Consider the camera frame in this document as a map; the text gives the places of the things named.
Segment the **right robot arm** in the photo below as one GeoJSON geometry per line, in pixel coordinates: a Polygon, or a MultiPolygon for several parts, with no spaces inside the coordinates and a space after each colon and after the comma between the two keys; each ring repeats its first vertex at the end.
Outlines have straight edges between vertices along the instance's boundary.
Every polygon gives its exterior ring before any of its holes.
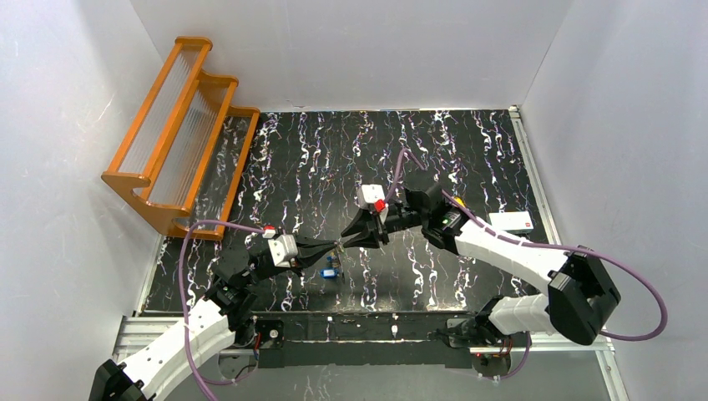
{"type": "Polygon", "coordinates": [[[558,333],[590,345],[619,305],[621,295],[602,261],[588,250],[562,250],[496,229],[435,185],[406,190],[403,202],[368,199],[343,230],[344,246],[377,249],[390,234],[415,227],[440,250],[482,261],[527,282],[538,294],[496,296],[467,320],[441,334],[469,344],[492,345],[520,332],[558,333]]]}

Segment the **blue key tag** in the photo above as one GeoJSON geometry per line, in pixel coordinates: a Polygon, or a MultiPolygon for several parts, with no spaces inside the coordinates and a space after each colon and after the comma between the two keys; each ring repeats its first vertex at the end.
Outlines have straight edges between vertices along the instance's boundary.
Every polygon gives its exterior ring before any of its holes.
{"type": "Polygon", "coordinates": [[[336,279],[339,277],[339,270],[336,268],[324,268],[320,270],[320,276],[323,279],[336,279]]]}

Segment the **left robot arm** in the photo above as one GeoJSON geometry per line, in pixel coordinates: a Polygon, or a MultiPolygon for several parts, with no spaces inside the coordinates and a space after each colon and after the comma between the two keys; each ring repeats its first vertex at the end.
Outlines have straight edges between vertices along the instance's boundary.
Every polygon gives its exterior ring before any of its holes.
{"type": "Polygon", "coordinates": [[[91,400],[163,400],[199,366],[233,345],[248,326],[254,285],[285,272],[300,273],[330,251],[336,241],[280,234],[240,259],[242,270],[219,274],[204,296],[153,342],[120,362],[101,364],[91,400]]]}

